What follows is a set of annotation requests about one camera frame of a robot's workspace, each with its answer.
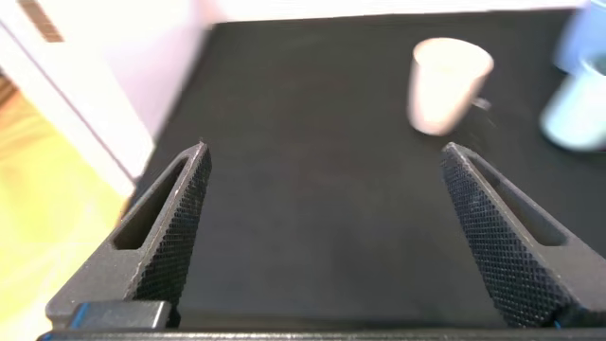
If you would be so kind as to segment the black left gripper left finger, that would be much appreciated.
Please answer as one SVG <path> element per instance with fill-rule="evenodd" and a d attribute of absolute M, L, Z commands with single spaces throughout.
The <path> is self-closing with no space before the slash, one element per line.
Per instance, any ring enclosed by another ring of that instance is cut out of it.
<path fill-rule="evenodd" d="M 55 328 L 76 307 L 110 300 L 179 303 L 212 170 L 200 142 L 179 153 L 46 304 Z"/>

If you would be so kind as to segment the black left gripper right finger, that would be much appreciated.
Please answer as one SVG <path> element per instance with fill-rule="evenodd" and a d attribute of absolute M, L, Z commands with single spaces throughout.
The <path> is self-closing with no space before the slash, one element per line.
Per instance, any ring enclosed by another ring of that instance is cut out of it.
<path fill-rule="evenodd" d="M 605 259 L 474 151 L 442 177 L 494 307 L 513 327 L 602 327 Z"/>

